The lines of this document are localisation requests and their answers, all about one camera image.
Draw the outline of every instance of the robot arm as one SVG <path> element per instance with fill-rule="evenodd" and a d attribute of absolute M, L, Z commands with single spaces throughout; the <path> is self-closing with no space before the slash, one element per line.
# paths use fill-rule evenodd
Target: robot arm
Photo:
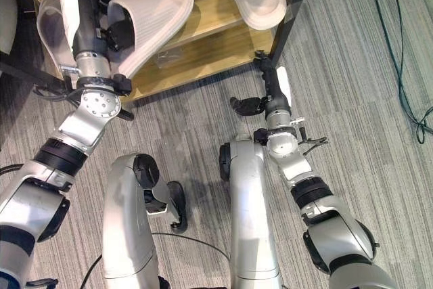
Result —
<path fill-rule="evenodd" d="M 345 203 L 332 194 L 300 152 L 296 127 L 302 140 L 306 136 L 304 127 L 298 126 L 303 119 L 292 120 L 291 117 L 287 73 L 272 67 L 270 59 L 263 53 L 258 56 L 266 96 L 242 101 L 232 99 L 231 104 L 241 115 L 265 111 L 267 129 L 256 131 L 254 139 L 266 145 L 271 160 L 278 166 L 299 206 L 308 227 L 304 243 L 313 263 L 330 275 L 331 289 L 397 288 L 385 271 L 373 263 L 377 244 L 371 232 L 353 218 Z"/>
<path fill-rule="evenodd" d="M 35 244 L 58 231 L 70 206 L 63 193 L 74 184 L 74 176 L 95 149 L 106 125 L 121 111 L 119 95 L 124 94 L 111 78 L 106 41 L 95 19 L 98 3 L 79 0 L 78 4 L 80 26 L 73 53 L 81 102 L 0 196 L 2 288 L 25 286 Z"/>

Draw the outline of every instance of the black metal frame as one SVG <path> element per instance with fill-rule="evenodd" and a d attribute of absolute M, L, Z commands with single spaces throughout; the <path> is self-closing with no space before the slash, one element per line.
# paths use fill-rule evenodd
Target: black metal frame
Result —
<path fill-rule="evenodd" d="M 269 57 L 274 67 L 276 67 L 278 60 L 281 57 L 284 45 L 286 45 L 290 31 L 292 30 L 296 16 L 299 12 L 299 8 L 302 5 L 303 1 L 304 0 L 286 0 L 286 16 L 277 27 L 277 32 L 275 33 L 271 52 L 269 53 Z"/>
<path fill-rule="evenodd" d="M 54 77 L 49 73 L 30 67 L 31 70 L 23 70 L 22 67 L 12 62 L 12 59 L 5 53 L 0 52 L 0 71 L 13 77 L 22 79 L 28 83 L 42 86 L 51 91 L 64 90 L 62 79 Z"/>

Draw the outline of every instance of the silver robot arm segment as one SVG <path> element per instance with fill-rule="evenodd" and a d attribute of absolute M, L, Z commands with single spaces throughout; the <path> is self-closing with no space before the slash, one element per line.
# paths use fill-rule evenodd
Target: silver robot arm segment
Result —
<path fill-rule="evenodd" d="M 396 288 L 373 264 L 376 247 L 371 232 L 353 218 L 298 149 L 295 121 L 289 110 L 267 115 L 267 150 L 308 226 L 304 243 L 317 268 L 330 274 L 331 289 Z"/>
<path fill-rule="evenodd" d="M 120 112 L 117 95 L 104 90 L 84 91 L 78 109 L 27 161 L 0 196 L 0 279 L 23 288 L 36 242 L 55 235 L 69 208 L 61 192 Z"/>
<path fill-rule="evenodd" d="M 231 288 L 281 288 L 267 216 L 263 149 L 248 137 L 223 145 L 230 155 Z"/>
<path fill-rule="evenodd" d="M 106 42 L 97 32 L 97 0 L 78 0 L 78 4 L 80 26 L 73 52 L 74 69 L 82 81 L 81 102 L 0 196 L 2 288 L 25 286 L 35 244 L 54 236 L 68 212 L 70 203 L 62 193 L 72 187 L 106 125 L 121 111 Z"/>

